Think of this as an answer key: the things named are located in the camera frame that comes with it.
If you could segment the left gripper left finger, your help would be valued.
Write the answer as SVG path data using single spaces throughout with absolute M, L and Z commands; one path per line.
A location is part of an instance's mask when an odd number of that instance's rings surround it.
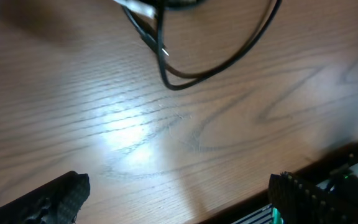
M 0 207 L 0 224 L 72 224 L 89 196 L 89 175 L 70 171 Z

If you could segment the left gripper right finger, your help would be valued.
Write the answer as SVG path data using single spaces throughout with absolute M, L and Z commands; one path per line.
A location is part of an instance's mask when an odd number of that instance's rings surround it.
M 325 189 L 292 173 L 272 174 L 268 198 L 285 223 L 358 224 L 358 177 L 341 174 Z

